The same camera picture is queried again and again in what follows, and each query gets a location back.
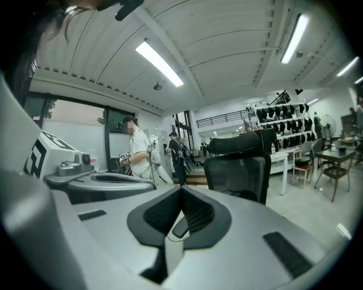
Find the wooden chair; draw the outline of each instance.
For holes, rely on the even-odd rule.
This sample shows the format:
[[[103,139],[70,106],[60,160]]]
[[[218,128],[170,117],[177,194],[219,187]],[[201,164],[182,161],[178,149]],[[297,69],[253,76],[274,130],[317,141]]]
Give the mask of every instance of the wooden chair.
[[[294,151],[293,153],[293,156],[294,156],[294,167],[293,167],[293,184],[294,184],[294,181],[295,181],[295,170],[299,170],[300,173],[299,173],[299,176],[301,177],[301,172],[304,171],[304,188],[305,188],[305,185],[306,185],[306,180],[307,180],[307,177],[309,175],[309,170],[311,170],[311,174],[310,174],[310,183],[311,183],[311,179],[312,179],[312,176],[313,176],[313,163],[311,162],[311,159],[309,158],[309,161],[306,165],[303,165],[303,166],[299,166],[299,165],[296,165],[296,161],[297,160],[302,160],[303,159],[303,155],[302,155],[302,151],[301,150],[298,150],[298,151]]]

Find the ceiling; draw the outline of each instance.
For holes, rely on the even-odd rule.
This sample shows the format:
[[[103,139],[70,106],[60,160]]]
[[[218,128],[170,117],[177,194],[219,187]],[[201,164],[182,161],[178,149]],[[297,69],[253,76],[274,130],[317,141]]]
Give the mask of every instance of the ceiling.
[[[237,97],[329,86],[355,57],[325,10],[307,0],[145,0],[123,22],[114,18],[118,9],[72,19],[68,41],[60,33],[41,47],[35,79],[170,116]],[[299,13],[310,16],[297,48],[303,55],[284,65]],[[135,51],[145,38],[183,86]],[[348,77],[359,75],[353,70]],[[153,89],[157,82],[161,91]]]

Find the office chair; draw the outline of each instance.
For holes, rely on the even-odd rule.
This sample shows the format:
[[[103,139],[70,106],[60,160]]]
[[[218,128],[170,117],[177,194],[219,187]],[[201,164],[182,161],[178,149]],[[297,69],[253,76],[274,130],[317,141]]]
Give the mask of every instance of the office chair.
[[[221,156],[211,157],[204,163],[208,188],[266,204],[271,157],[261,149],[260,142],[252,131],[238,137],[212,139],[211,153]],[[187,231],[187,221],[182,218],[172,233],[182,238]]]

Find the black rubber pad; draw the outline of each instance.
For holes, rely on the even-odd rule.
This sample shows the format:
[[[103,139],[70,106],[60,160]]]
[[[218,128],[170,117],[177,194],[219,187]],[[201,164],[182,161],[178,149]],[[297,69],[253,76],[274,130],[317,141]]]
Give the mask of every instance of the black rubber pad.
[[[98,210],[98,211],[87,212],[85,214],[80,214],[80,215],[78,215],[78,217],[81,221],[84,221],[84,220],[94,219],[95,217],[98,218],[99,216],[102,216],[105,214],[106,214],[105,211]]]
[[[281,233],[269,233],[263,239],[293,278],[312,268],[312,264]]]

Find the white t-shirt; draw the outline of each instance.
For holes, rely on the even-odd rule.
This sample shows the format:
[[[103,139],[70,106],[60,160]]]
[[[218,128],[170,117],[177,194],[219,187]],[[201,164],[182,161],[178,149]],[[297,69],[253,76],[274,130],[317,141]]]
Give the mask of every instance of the white t-shirt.
[[[150,142],[146,136],[146,134],[138,130],[136,131],[130,140],[130,154],[134,156],[138,152],[147,151]],[[142,159],[139,163],[131,163],[131,170],[135,174],[141,174],[151,169],[149,161],[145,158]]]

